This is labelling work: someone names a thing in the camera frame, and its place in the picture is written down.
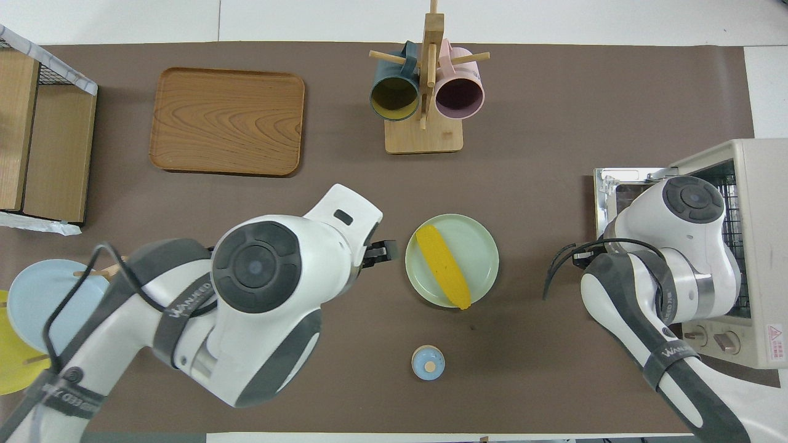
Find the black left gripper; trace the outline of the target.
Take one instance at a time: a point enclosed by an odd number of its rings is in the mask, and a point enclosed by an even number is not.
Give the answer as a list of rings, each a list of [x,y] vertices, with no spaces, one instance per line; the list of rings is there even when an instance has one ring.
[[[366,244],[360,268],[366,269],[378,263],[388,263],[398,258],[398,244],[394,239],[383,239]]]

